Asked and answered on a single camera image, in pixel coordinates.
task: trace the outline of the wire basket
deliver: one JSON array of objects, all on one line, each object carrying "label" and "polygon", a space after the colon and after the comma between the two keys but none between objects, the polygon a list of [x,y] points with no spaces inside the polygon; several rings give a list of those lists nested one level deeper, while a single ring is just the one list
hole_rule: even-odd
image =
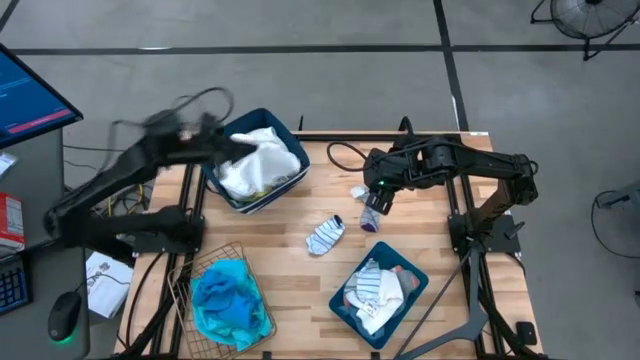
[{"label": "wire basket", "polygon": [[[265,308],[265,313],[271,320],[272,330],[271,333],[249,348],[243,351],[237,351],[235,346],[220,344],[209,340],[206,336],[200,334],[196,329],[195,320],[193,317],[193,308],[191,306],[191,281],[190,279],[201,277],[205,271],[217,260],[220,259],[242,259],[247,264],[247,270],[249,275],[256,281],[258,291],[262,297],[262,303]],[[185,273],[191,273],[190,278],[186,278],[185,274],[182,274],[183,269]],[[273,315],[269,310],[267,300],[260,288],[260,284],[253,273],[251,264],[247,260],[244,249],[239,242],[233,242],[222,247],[219,247],[208,254],[201,255],[195,258],[193,261],[185,263],[182,266],[176,267],[167,276],[169,288],[171,289],[171,296],[175,302],[178,311],[178,317],[180,319],[180,325],[182,326],[182,336],[185,339],[189,353],[192,359],[232,359],[240,354],[249,351],[253,347],[265,342],[269,338],[273,337],[276,333],[276,323],[273,319]]]}]

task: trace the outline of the monitor screen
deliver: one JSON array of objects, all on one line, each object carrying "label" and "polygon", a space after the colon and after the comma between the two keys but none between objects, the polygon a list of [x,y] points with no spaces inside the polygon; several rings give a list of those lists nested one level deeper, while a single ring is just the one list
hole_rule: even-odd
[{"label": "monitor screen", "polygon": [[0,46],[0,148],[81,118],[77,109]]}]

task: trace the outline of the wooden table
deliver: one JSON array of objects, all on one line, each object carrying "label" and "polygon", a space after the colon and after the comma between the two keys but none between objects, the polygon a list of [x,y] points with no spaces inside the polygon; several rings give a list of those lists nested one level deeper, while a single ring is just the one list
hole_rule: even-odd
[{"label": "wooden table", "polygon": [[[461,138],[469,146],[491,150],[486,133],[461,133]],[[386,150],[390,145],[387,142],[352,144],[365,153],[374,147]],[[392,211],[381,219],[380,232],[367,233],[359,227],[363,205],[353,200],[349,193],[352,186],[362,184],[362,173],[348,173],[333,166],[326,155],[326,143],[306,142],[304,147],[312,163],[309,174],[297,187],[256,214],[238,214],[219,196],[209,192],[205,195],[203,215],[207,218],[207,231],[199,255],[230,242],[241,242],[277,323],[275,337],[243,354],[241,358],[261,358],[262,351],[271,351],[274,358],[287,359],[370,358],[370,353],[375,350],[334,315],[328,303],[378,241],[389,244],[422,269],[430,279],[429,286],[380,351],[383,359],[391,358],[458,264],[458,256],[451,249],[446,223],[450,213],[446,189],[433,187],[399,192]],[[362,165],[362,159],[351,150],[344,147],[334,147],[332,150],[336,160],[345,166]],[[174,167],[158,176],[151,200],[152,211],[178,202],[183,174],[184,167]],[[194,176],[190,192],[191,203],[197,177]],[[460,197],[458,202],[464,211],[461,185],[456,181]],[[470,182],[476,206],[482,204],[496,187],[496,181],[491,179],[471,177]],[[306,236],[333,214],[339,214],[345,221],[345,234],[326,255],[310,257],[306,250]],[[154,257],[145,255],[136,262],[130,296],[120,326],[123,337],[133,294]],[[132,340],[157,309],[161,285],[165,281],[166,258],[163,255],[155,265],[141,292],[133,317]],[[507,322],[512,326],[516,321],[535,323],[527,284],[520,267],[503,254],[489,254],[487,261],[496,305]],[[462,278],[458,276],[408,349],[458,327],[467,318],[464,286]],[[164,352],[169,349],[173,319],[174,315],[170,313],[165,322],[162,341]],[[489,352],[492,350],[491,341],[488,335],[484,336]],[[190,358],[187,344],[182,340],[180,358]],[[532,349],[542,352],[540,345]],[[122,347],[116,344],[115,351],[121,350]],[[475,359],[475,352],[473,343],[457,340],[425,354],[423,358]]]}]

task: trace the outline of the blue plastic bin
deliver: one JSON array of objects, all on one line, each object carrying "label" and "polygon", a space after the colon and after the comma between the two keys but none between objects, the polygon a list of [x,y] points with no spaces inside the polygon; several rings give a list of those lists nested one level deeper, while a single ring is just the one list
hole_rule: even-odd
[{"label": "blue plastic bin", "polygon": [[269,194],[261,197],[251,204],[240,203],[229,196],[227,191],[220,184],[220,181],[218,181],[215,176],[214,167],[203,167],[203,171],[207,175],[209,182],[216,188],[216,191],[220,193],[220,196],[222,196],[232,208],[243,214],[251,214],[255,211],[258,211],[265,207],[267,204],[271,203],[273,200],[285,194],[287,191],[291,190],[291,188],[293,188],[302,180],[302,178],[304,178],[311,165],[309,156],[302,148],[300,140],[298,140],[298,138],[296,138],[291,132],[289,132],[287,127],[284,126],[284,124],[280,122],[280,120],[278,120],[267,109],[253,110],[230,122],[229,124],[224,126],[224,134],[246,134],[250,131],[270,126],[274,128],[280,140],[282,140],[282,142],[284,142],[284,144],[287,146],[287,149],[300,160],[300,172],[291,179],[287,180],[287,182],[285,182],[284,184],[280,185],[276,189],[273,189]]},{"label": "blue plastic bin", "polygon": [[[384,347],[384,345],[387,343],[387,341],[389,341],[389,339],[391,338],[391,335],[393,335],[393,332],[396,330],[398,325],[400,325],[400,322],[402,321],[402,319],[404,319],[404,316],[407,314],[407,312],[409,312],[409,309],[411,309],[411,307],[416,302],[418,297],[420,297],[420,294],[422,294],[424,289],[427,287],[427,284],[429,284],[429,278],[427,277],[427,275],[425,273],[420,271],[420,269],[418,269],[417,267],[413,266],[413,264],[411,264],[409,261],[407,261],[407,259],[402,257],[402,255],[398,254],[389,245],[387,245],[386,243],[384,243],[382,241],[378,242],[373,247],[373,249],[371,249],[369,254],[367,254],[367,256],[364,258],[364,260],[362,260],[360,265],[358,265],[358,267],[355,269],[354,273],[357,272],[357,271],[360,271],[360,269],[362,269],[362,267],[367,263],[367,261],[370,258],[373,258],[375,261],[378,262],[378,264],[380,265],[380,269],[389,270],[389,269],[393,268],[394,266],[400,265],[406,270],[411,270],[411,272],[413,272],[416,275],[416,277],[418,278],[418,280],[420,281],[420,285],[418,286],[418,288],[415,291],[413,291],[411,293],[411,295],[409,295],[409,298],[406,300],[406,304],[405,304],[404,309],[399,314],[397,314],[396,316],[392,317],[384,325],[384,336],[382,338],[380,338],[380,339],[375,340],[375,341],[370,341],[366,337],[362,336],[358,332],[358,328],[356,327],[355,321],[350,316],[346,316],[346,315],[343,314],[342,311],[338,310],[338,308],[340,306],[344,306],[344,301],[343,301],[344,284],[342,285],[342,287],[340,287],[338,292],[335,295],[333,295],[333,297],[329,301],[329,308],[331,309],[331,311],[333,311],[336,315],[338,315],[338,317],[340,317],[344,322],[346,322],[349,326],[351,326],[353,331],[355,331],[360,336],[362,336],[362,338],[367,343],[369,343],[369,345],[371,345],[371,347],[373,347],[374,349],[379,350],[379,349],[382,349]],[[349,278],[351,277],[352,274],[349,274],[349,276],[347,276],[347,278],[345,279],[345,284],[346,284],[347,280],[349,280]]]}]

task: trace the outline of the concrete floor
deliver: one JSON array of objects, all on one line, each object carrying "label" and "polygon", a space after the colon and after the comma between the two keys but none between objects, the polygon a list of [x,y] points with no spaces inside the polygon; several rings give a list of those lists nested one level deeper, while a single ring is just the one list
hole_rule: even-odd
[{"label": "concrete floor", "polygon": [[[0,13],[8,3],[0,0]],[[453,45],[577,44],[551,25],[529,25],[536,0],[444,3]],[[440,34],[430,0],[21,0],[0,41],[12,48],[439,44]],[[640,26],[618,42],[640,43]],[[142,120],[213,85],[236,94],[234,115],[267,107],[291,128],[300,115],[306,129],[390,130],[403,115],[420,130],[458,128],[439,52],[22,58],[85,113],[65,128],[67,144],[106,146],[110,121]],[[589,210],[597,192],[640,179],[640,52],[605,52],[588,63],[579,52],[454,59],[470,129],[488,131],[496,151],[540,164],[540,198],[513,212],[527,223],[521,243],[545,352],[637,358],[640,265],[596,243]],[[116,145],[137,136],[123,131]],[[103,154],[66,150],[65,157],[99,166]],[[72,167],[65,174],[71,186],[93,175]],[[596,222],[611,247],[640,254],[635,218],[621,207],[599,212]],[[90,357],[110,353],[118,323],[92,328]]]}]

